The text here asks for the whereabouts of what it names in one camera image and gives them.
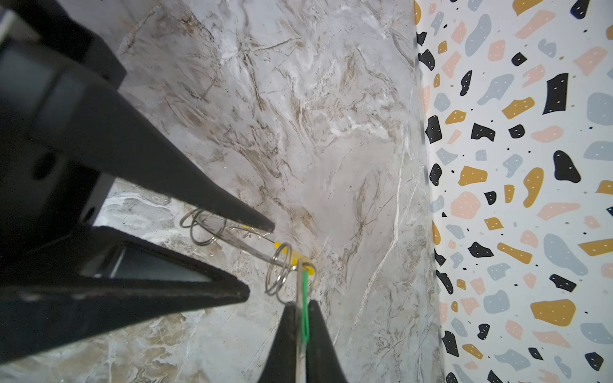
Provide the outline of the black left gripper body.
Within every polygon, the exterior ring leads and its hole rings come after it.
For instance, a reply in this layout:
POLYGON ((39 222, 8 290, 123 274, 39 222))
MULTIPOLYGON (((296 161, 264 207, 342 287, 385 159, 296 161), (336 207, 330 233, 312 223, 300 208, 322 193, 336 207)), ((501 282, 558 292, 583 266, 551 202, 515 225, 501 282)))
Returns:
POLYGON ((102 156, 125 68, 56 1, 1 4, 1 265, 94 218, 112 178, 102 156))

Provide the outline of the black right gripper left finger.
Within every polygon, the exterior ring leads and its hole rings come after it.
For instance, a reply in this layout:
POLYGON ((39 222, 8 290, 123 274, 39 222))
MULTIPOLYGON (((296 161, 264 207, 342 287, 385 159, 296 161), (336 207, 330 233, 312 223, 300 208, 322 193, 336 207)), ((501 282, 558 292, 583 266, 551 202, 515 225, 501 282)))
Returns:
POLYGON ((296 304, 286 305, 258 383, 296 382, 299 341, 297 318, 296 304))

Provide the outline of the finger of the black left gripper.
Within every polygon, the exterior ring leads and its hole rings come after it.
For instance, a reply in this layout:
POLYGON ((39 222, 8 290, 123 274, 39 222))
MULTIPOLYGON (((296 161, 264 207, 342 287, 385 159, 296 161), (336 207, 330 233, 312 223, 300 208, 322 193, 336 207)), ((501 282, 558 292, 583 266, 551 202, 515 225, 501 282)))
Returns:
POLYGON ((31 139, 70 160, 249 227, 265 215, 210 180, 103 77, 39 44, 1 49, 1 163, 31 139))
POLYGON ((249 287, 197 259, 107 227, 1 248, 1 360, 166 314, 244 303, 249 287))

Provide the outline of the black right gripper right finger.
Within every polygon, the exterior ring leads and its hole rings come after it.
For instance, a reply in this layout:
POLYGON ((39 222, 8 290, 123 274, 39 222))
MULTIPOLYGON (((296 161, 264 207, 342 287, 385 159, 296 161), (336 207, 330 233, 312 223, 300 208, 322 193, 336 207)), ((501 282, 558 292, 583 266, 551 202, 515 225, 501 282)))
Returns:
POLYGON ((306 382, 348 383, 327 330, 319 303, 308 304, 309 340, 306 344, 306 382))

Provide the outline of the green capped key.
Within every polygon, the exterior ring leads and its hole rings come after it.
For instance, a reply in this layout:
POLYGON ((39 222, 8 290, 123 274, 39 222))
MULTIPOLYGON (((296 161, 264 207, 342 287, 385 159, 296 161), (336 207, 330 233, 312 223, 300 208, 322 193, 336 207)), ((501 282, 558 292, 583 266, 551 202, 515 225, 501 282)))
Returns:
POLYGON ((305 268, 305 263, 302 258, 298 258, 296 266, 296 367, 295 367, 295 382, 302 382, 302 369, 303 369, 303 354, 306 346, 305 342, 308 341, 308 320, 305 305, 307 304, 307 294, 309 288, 307 286, 309 282, 309 272, 305 268))

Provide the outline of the metal keyring with keys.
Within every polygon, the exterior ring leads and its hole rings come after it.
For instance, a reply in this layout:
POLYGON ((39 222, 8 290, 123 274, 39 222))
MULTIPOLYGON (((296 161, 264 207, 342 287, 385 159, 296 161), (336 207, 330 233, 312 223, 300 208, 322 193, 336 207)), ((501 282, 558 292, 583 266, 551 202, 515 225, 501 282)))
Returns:
POLYGON ((288 243, 278 243, 255 228, 225 219, 212 212, 196 208, 180 219, 180 227, 189 231, 194 244, 207 247, 216 242, 223 242, 250 255, 268 265, 265 278, 265 293, 274 296, 280 303, 281 291, 295 271, 293 261, 295 252, 288 243))

